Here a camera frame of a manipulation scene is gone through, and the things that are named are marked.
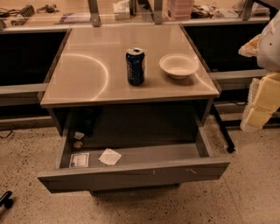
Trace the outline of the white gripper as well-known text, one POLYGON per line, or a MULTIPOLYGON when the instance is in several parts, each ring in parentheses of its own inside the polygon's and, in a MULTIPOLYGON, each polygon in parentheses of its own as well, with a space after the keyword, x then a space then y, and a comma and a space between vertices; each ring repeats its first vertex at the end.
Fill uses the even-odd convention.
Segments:
MULTIPOLYGON (((258 34, 243 45, 238 53, 256 57, 257 64, 268 71, 280 72, 280 11, 258 34)), ((280 108, 280 73, 268 73, 261 79, 254 78, 249 87, 241 129, 246 132, 261 130, 280 108)))

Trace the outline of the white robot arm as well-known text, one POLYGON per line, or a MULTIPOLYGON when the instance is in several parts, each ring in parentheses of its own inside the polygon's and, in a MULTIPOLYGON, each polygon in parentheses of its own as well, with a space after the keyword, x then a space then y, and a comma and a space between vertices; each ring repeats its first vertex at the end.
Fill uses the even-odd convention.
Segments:
POLYGON ((260 80, 252 80, 240 125, 247 132, 261 130, 280 108, 280 11, 238 53, 256 57, 257 65, 268 71, 260 80))

